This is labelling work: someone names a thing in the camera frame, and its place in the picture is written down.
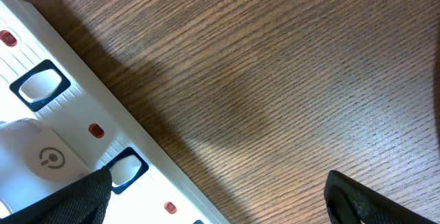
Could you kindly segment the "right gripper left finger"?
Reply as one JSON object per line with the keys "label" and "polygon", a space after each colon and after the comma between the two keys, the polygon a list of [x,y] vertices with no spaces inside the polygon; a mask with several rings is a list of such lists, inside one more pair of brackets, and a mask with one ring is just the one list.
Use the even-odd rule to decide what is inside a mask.
{"label": "right gripper left finger", "polygon": [[1,224],[102,224],[112,191],[109,167],[1,219]]}

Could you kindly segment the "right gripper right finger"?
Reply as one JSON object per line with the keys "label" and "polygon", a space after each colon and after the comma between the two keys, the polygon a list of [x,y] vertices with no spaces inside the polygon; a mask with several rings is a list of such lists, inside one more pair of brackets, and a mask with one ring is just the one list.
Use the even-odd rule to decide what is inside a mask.
{"label": "right gripper right finger", "polygon": [[435,224],[337,170],[327,176],[324,199],[331,224]]}

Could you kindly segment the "white power strip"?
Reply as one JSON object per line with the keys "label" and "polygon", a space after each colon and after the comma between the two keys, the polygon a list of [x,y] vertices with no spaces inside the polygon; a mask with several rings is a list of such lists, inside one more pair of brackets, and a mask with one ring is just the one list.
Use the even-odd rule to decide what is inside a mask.
{"label": "white power strip", "polygon": [[1,0],[1,125],[38,120],[88,167],[109,167],[103,223],[225,223],[38,10]]}

